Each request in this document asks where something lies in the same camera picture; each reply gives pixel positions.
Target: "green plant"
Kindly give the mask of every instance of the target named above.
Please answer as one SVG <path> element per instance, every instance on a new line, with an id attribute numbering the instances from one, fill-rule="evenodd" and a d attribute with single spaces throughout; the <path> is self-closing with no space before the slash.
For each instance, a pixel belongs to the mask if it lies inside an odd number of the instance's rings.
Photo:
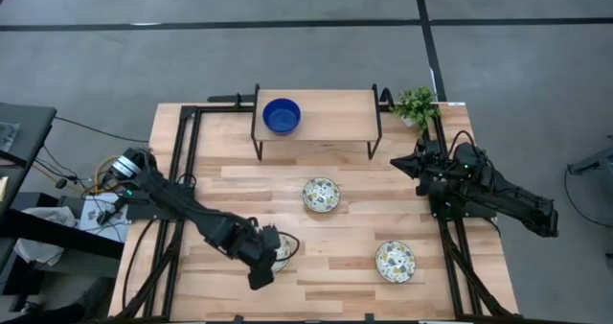
<path id="1" fill-rule="evenodd" d="M 439 117 L 439 110 L 432 106 L 434 94 L 425 86 L 418 89 L 404 90 L 400 94 L 400 104 L 397 104 L 392 111 L 400 118 L 410 118 L 420 127 L 420 132 L 428 128 L 428 119 Z"/>

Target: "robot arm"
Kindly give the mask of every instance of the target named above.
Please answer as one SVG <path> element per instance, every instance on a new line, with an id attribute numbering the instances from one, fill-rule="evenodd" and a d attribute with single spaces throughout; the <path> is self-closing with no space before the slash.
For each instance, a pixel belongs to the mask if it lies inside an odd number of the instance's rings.
<path id="1" fill-rule="evenodd" d="M 420 179 L 419 196 L 428 195 L 433 182 L 443 182 L 445 200 L 452 208 L 481 206 L 521 221 L 541 237 L 557 236 L 553 201 L 508 182 L 485 152 L 472 144 L 460 144 L 449 159 L 441 153 L 438 141 L 419 140 L 414 153 L 390 162 Z"/>
<path id="2" fill-rule="evenodd" d="M 113 163 L 110 173 L 127 189 L 145 191 L 160 208 L 195 223 L 204 241 L 220 253 L 247 264 L 251 268 L 251 289 L 273 282 L 271 267 L 281 245 L 275 226 L 259 227 L 255 218 L 245 219 L 203 206 L 184 185 L 165 179 L 157 170 L 155 158 L 146 150 L 126 150 Z"/>

